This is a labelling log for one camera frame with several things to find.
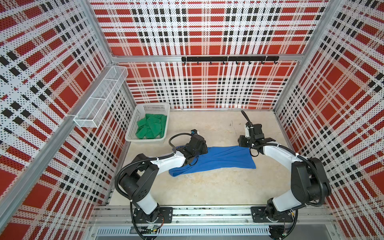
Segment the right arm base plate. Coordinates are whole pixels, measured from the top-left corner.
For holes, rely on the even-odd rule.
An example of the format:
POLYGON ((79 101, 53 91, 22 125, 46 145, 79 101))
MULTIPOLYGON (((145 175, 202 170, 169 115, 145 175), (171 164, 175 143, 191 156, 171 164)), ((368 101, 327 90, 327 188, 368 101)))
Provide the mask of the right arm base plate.
POLYGON ((251 216, 254 223, 292 223, 294 217, 291 212, 278 212, 269 206, 251 207, 251 216))

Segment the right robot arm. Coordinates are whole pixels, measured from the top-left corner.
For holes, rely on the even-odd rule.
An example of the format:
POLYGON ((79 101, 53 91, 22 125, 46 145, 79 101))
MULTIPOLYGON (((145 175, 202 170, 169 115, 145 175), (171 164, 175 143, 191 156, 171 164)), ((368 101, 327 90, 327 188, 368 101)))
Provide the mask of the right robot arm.
POLYGON ((272 158, 291 173, 290 190, 268 203, 272 211, 282 213, 306 206, 320 207, 325 203, 331 187, 322 161, 305 158, 274 139, 265 138, 261 124, 246 123, 245 133, 238 139, 239 146, 272 158))

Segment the green tank top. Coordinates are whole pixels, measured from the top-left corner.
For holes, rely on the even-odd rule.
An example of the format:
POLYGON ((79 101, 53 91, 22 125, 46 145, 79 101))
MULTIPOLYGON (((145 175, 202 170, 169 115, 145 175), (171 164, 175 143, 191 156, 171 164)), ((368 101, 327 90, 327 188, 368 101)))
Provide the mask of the green tank top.
POLYGON ((137 121, 138 139, 152 140, 163 138, 166 133, 167 116, 162 114, 145 114, 145 117, 137 121))

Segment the blue tank top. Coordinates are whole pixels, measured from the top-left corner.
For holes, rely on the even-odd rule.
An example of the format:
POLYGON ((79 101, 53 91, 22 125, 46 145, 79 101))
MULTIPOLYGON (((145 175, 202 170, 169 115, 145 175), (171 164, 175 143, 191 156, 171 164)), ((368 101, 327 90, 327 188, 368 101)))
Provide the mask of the blue tank top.
POLYGON ((169 170, 172 177, 206 172, 222 168, 255 169, 256 165, 247 148, 209 147, 208 153, 196 157, 191 164, 169 170))

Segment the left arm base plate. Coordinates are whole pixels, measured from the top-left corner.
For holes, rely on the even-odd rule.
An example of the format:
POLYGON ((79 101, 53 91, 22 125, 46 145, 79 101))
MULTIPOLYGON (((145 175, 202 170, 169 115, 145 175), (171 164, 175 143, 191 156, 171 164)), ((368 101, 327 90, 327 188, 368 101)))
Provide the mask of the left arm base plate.
POLYGON ((169 224, 173 219, 172 207, 157 207, 151 214, 147 215, 143 210, 134 210, 134 221, 137 224, 169 224))

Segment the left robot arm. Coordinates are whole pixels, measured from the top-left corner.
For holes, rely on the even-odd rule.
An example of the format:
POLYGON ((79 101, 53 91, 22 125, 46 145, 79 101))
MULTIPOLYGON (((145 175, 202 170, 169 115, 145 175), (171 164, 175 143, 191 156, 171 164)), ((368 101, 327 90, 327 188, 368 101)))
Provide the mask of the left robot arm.
POLYGON ((202 136, 185 135, 190 137, 186 145, 175 147, 169 141, 173 150, 170 154, 160 157, 139 154, 116 174, 115 190, 148 216, 160 208, 150 193, 156 177, 171 169, 191 165, 200 155, 208 153, 206 140, 202 136))

